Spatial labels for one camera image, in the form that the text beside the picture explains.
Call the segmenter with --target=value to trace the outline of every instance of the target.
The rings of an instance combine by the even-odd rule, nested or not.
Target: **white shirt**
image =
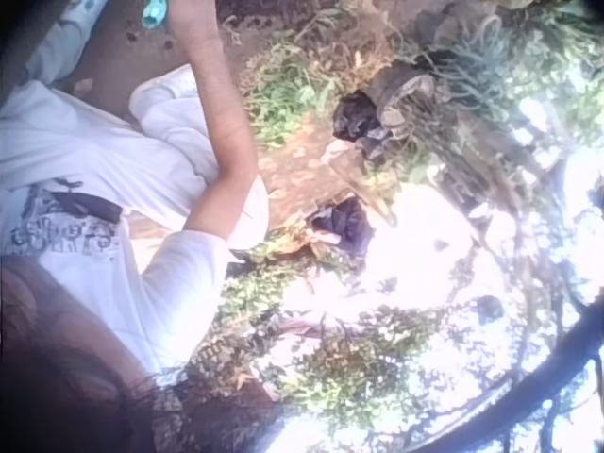
[[[38,257],[150,374],[186,363],[217,309],[231,256],[224,240],[197,231],[174,233],[140,275],[124,219],[115,225],[74,217],[43,185],[0,198],[3,256]]]

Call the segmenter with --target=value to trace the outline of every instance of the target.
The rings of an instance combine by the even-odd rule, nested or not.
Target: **soil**
[[[364,1],[374,18],[386,11],[395,26],[407,25],[423,8],[438,9],[448,3]],[[109,0],[80,64],[62,81],[65,91],[97,108],[131,119],[127,104],[132,91],[144,81],[186,63],[178,42],[165,27],[142,27],[144,4],[144,0]],[[234,78],[238,79],[250,58],[270,44],[276,30],[299,30],[316,10],[334,4],[335,0],[218,0],[226,55]],[[367,24],[373,27],[382,22]],[[320,162],[331,140],[330,121],[317,124],[309,120],[282,149],[260,151],[260,172],[270,194],[271,227],[308,215],[317,205],[346,190],[341,179]],[[344,168],[351,166],[354,156],[344,160]],[[130,223],[140,265],[144,266],[168,231],[141,216],[130,219]]]

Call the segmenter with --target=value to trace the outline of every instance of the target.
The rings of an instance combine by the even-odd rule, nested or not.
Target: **hair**
[[[33,319],[23,309],[23,295],[5,284],[7,275],[24,283],[36,301]],[[192,366],[176,371],[171,387],[135,392],[95,355],[53,342],[52,307],[67,298],[36,261],[3,259],[4,451],[257,452],[282,428],[279,405],[249,391],[210,392]]]

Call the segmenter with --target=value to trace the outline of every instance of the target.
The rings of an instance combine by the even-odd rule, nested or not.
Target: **hand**
[[[215,0],[169,0],[170,28],[185,52],[220,39]]]

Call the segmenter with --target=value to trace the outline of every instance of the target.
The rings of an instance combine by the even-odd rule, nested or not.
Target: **person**
[[[177,451],[160,447],[151,423],[163,389],[179,385],[167,371],[182,369],[208,330],[229,250],[259,243],[268,226],[214,0],[170,0],[190,64],[131,95],[142,133],[52,88],[105,3],[73,2],[0,110],[0,381],[13,451]],[[132,210],[174,231],[141,274]],[[247,451],[232,440],[227,406],[204,412],[204,436],[222,439],[204,451]]]

